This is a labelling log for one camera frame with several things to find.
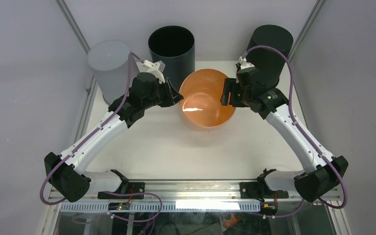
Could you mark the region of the orange plastic bucket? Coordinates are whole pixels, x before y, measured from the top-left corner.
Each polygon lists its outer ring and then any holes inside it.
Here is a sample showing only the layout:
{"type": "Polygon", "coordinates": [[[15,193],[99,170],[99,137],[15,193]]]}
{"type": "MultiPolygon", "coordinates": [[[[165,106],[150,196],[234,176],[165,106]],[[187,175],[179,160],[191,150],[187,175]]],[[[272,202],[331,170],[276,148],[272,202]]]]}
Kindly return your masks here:
{"type": "Polygon", "coordinates": [[[221,104],[226,74],[215,69],[200,69],[183,81],[179,93],[184,97],[179,102],[182,120],[191,128],[207,130],[228,122],[235,107],[221,104]]]}

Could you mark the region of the black ribbed plastic bucket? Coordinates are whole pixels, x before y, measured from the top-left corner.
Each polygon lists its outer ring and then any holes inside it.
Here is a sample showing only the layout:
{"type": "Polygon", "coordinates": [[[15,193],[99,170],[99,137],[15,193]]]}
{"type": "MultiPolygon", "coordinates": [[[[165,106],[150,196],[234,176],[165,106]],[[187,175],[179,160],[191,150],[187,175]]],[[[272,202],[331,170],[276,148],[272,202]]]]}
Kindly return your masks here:
{"type": "MultiPolygon", "coordinates": [[[[247,49],[261,45],[275,48],[288,57],[293,46],[293,36],[281,26],[262,25],[254,30],[247,49]]],[[[276,52],[263,48],[254,49],[248,53],[246,60],[259,70],[267,88],[277,86],[285,61],[276,52]]]]}

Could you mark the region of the dark blue plastic bucket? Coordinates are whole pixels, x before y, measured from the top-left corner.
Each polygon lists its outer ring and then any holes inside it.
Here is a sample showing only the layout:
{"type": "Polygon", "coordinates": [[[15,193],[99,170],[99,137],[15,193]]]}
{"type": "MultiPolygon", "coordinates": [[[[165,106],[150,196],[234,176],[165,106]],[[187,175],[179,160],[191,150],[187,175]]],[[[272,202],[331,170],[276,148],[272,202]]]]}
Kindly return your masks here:
{"type": "Polygon", "coordinates": [[[182,26],[164,26],[149,36],[148,47],[152,60],[165,64],[164,77],[179,90],[184,80],[195,71],[194,35],[182,26]]]}

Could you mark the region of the grey plastic bucket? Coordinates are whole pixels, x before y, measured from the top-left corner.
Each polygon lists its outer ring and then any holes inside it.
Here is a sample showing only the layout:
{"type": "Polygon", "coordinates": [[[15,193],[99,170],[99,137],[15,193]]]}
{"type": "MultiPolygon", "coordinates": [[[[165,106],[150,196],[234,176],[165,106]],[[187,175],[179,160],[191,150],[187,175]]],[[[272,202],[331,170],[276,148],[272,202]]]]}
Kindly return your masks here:
{"type": "Polygon", "coordinates": [[[124,42],[107,40],[92,47],[87,55],[88,65],[108,105],[125,93],[128,74],[133,79],[139,73],[135,58],[128,57],[130,52],[124,42]]]}

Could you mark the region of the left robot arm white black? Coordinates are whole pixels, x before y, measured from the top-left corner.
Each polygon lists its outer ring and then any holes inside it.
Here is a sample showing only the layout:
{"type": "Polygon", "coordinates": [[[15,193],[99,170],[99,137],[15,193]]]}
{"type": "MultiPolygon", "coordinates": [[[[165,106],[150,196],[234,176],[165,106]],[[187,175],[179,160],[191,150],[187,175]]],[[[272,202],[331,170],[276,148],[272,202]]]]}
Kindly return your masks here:
{"type": "Polygon", "coordinates": [[[168,78],[140,72],[96,126],[60,154],[50,152],[45,156],[46,182],[69,202],[76,202],[87,193],[97,193],[101,198],[125,197],[129,180],[122,173],[115,169],[89,172],[87,167],[104,147],[141,119],[147,109],[171,107],[183,98],[168,78]]]}

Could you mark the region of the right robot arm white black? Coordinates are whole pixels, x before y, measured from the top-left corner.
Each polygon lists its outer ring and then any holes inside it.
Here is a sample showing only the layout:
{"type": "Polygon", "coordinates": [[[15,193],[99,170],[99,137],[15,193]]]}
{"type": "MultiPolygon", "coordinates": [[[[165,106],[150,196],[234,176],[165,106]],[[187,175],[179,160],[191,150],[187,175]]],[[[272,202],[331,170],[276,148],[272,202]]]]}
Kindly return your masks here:
{"type": "Polygon", "coordinates": [[[256,68],[238,70],[236,78],[225,78],[221,104],[250,108],[282,136],[302,165],[300,171],[265,170],[258,176],[257,193],[262,198],[276,191],[295,191],[314,202],[338,186],[349,166],[336,157],[301,124],[289,99],[256,68]]]}

